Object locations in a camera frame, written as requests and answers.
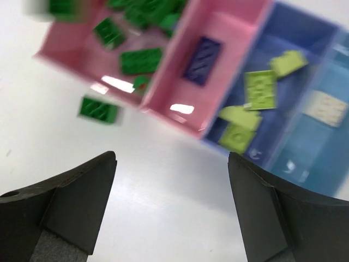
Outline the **small pink container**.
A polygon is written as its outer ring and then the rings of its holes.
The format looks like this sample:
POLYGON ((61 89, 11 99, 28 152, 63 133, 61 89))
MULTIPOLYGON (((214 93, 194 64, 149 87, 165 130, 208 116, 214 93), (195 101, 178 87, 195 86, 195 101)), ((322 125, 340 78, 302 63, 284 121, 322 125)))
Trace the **small pink container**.
POLYGON ((273 1, 189 1, 141 110, 193 137, 203 137, 273 5, 273 1), (201 37, 221 44, 203 86, 183 78, 201 37))

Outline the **large pink container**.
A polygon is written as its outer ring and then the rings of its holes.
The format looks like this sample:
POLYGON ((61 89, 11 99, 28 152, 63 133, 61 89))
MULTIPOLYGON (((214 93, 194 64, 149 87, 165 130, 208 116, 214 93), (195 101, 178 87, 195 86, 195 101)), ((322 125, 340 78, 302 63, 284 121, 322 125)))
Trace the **large pink container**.
POLYGON ((167 37, 158 25, 147 28, 134 26, 122 11, 109 8, 106 1, 84 2, 85 15, 82 20, 54 20, 38 55, 73 74, 100 84, 108 96, 116 96, 126 103, 139 106, 147 89, 134 90, 134 80, 140 75, 151 79, 155 72, 125 75, 119 66, 119 55, 127 51, 153 48, 161 48, 164 55, 171 37, 167 37), (106 50, 93 32, 93 28, 107 17, 111 17, 126 36, 126 41, 114 50, 106 50))

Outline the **light blue container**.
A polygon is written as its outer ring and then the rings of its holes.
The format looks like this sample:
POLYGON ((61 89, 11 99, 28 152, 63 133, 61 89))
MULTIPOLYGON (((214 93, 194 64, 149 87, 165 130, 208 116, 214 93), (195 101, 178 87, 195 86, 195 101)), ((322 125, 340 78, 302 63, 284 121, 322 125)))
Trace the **light blue container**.
POLYGON ((296 185, 333 197, 348 179, 348 112, 338 127, 304 114, 312 91, 348 104, 348 32, 340 32, 330 48, 268 167, 296 185))

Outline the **green lego brick top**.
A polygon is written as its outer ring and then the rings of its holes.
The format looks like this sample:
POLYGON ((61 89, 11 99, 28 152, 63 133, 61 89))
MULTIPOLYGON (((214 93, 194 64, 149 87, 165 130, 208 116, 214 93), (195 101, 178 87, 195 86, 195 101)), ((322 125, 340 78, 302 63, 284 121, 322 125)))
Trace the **green lego brick top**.
POLYGON ((103 19, 93 32, 106 50, 114 50, 126 41, 124 32, 111 17, 103 19))

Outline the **green L-shaped lego brick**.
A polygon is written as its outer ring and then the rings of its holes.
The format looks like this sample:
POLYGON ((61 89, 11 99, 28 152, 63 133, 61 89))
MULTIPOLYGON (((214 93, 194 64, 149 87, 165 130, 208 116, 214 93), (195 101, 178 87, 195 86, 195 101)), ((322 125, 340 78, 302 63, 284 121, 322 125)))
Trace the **green L-shaped lego brick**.
POLYGON ((170 38, 176 30, 179 18, 180 14, 178 13, 168 14, 164 17, 164 19, 159 23, 158 26, 165 33, 165 35, 170 38))

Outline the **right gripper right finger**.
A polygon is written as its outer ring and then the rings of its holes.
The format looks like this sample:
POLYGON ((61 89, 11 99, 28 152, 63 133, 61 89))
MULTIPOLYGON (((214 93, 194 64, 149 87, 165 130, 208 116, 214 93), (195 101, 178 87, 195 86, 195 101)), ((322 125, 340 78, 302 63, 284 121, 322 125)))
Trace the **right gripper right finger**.
POLYGON ((348 261, 348 201, 297 186, 234 152, 228 172, 248 261, 348 261))

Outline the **purple blue container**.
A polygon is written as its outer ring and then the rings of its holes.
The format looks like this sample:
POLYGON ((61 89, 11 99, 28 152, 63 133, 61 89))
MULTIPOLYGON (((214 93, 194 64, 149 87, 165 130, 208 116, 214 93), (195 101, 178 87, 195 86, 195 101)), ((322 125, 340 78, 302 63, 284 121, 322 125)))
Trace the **purple blue container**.
POLYGON ((245 73, 268 70, 270 60, 285 51, 299 51, 309 63, 277 82, 277 107, 261 111, 263 119, 245 158, 267 165, 339 33, 338 25, 315 15, 279 1, 272 5, 220 107, 243 105, 245 73))

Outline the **beige lego brick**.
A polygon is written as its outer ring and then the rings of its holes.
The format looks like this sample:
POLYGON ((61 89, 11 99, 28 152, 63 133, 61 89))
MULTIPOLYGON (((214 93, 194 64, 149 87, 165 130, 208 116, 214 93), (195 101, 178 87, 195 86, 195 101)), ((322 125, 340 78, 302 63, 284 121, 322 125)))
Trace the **beige lego brick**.
POLYGON ((338 127, 348 112, 348 104, 321 91, 312 91, 303 113, 331 127, 338 127))

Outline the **green lego brick bottom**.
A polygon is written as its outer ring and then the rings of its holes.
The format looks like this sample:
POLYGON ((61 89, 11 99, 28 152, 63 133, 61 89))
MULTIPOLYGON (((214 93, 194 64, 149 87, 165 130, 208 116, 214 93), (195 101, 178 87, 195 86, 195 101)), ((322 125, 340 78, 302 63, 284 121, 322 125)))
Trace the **green lego brick bottom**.
POLYGON ((157 70, 162 55, 161 48, 123 52, 119 55, 119 66, 125 75, 153 73, 157 70))

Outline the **purple lego brick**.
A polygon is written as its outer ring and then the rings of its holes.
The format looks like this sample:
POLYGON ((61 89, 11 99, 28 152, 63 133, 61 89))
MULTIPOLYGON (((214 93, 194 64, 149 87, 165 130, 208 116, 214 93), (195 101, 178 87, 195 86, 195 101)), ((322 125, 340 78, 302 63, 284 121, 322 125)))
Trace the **purple lego brick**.
POLYGON ((222 50, 222 43, 208 37, 200 41, 183 73, 183 78, 204 86, 222 50))

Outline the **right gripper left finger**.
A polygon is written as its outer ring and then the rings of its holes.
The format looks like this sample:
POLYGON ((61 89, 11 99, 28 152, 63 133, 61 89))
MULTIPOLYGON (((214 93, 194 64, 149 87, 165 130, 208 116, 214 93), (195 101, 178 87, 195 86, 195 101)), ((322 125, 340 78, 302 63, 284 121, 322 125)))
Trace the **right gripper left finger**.
POLYGON ((87 261, 117 167, 107 151, 69 171, 1 195, 1 261, 87 261))

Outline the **pale yellow lego brick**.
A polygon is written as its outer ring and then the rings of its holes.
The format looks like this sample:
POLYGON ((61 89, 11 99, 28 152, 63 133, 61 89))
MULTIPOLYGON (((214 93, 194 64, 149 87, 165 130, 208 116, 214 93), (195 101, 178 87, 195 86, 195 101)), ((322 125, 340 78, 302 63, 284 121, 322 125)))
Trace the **pale yellow lego brick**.
POLYGON ((219 112, 219 118, 228 122, 219 144, 238 154, 247 150, 263 119, 259 111, 244 106, 227 106, 219 112))

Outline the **lime lego brick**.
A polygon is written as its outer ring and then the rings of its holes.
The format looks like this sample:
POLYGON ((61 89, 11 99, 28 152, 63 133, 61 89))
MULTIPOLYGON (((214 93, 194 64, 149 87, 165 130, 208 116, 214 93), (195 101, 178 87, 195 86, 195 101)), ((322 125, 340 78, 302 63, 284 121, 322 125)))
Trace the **lime lego brick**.
POLYGON ((277 106, 276 77, 272 70, 244 74, 245 107, 248 110, 270 110, 277 106))

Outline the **lime lego in container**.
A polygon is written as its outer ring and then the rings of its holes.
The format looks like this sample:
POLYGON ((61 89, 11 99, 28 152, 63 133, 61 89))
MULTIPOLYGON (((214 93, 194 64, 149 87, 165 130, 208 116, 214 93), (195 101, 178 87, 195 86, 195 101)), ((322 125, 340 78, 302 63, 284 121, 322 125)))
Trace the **lime lego in container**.
POLYGON ((287 50, 269 62, 270 68, 278 79, 292 74, 307 64, 308 60, 297 50, 287 50))

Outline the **small green lego brick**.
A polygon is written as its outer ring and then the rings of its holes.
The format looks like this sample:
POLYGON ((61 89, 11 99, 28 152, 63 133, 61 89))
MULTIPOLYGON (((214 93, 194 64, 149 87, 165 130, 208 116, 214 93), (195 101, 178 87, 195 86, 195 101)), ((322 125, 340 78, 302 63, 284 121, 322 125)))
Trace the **small green lego brick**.
POLYGON ((56 20, 77 22, 85 15, 85 2, 78 0, 49 0, 48 13, 56 20))

